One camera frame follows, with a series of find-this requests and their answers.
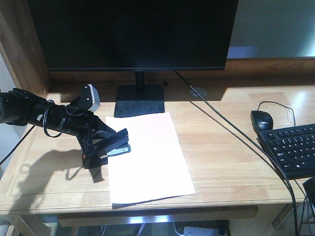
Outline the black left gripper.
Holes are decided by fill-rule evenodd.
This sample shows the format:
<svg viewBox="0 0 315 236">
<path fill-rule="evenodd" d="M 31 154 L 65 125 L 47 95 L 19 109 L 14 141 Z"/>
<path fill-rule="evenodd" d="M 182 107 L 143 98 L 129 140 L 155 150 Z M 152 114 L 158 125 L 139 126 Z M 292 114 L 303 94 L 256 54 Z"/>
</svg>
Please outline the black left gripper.
<svg viewBox="0 0 315 236">
<path fill-rule="evenodd" d="M 90 111 L 72 114 L 70 108 L 65 108 L 65 112 L 67 118 L 61 132 L 77 138 L 83 151 L 83 157 L 95 155 L 94 139 L 109 139 L 116 134 L 115 130 Z"/>
</svg>

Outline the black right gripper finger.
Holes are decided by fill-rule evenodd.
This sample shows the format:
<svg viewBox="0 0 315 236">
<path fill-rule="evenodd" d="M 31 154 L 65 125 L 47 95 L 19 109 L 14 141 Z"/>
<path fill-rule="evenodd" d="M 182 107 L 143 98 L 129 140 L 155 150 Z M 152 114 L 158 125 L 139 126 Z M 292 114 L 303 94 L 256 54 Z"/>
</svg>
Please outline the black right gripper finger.
<svg viewBox="0 0 315 236">
<path fill-rule="evenodd" d="M 312 213 L 315 213 L 315 178 L 311 177 L 303 183 L 307 199 L 311 206 Z"/>
</svg>

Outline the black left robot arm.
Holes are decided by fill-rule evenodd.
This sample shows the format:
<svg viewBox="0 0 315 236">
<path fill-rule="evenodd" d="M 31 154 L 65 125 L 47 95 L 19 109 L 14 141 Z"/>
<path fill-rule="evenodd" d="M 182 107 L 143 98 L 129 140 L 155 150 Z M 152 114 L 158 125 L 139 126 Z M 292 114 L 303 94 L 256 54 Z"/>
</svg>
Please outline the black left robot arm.
<svg viewBox="0 0 315 236">
<path fill-rule="evenodd" d="M 110 139 L 116 131 L 107 126 L 93 111 L 98 109 L 99 99 L 95 88 L 86 85 L 80 96 L 68 105 L 57 105 L 29 91 L 14 88 L 0 94 L 0 121 L 16 126 L 32 124 L 44 132 L 57 131 L 75 136 L 83 150 L 83 158 L 95 155 L 95 139 Z"/>
</svg>

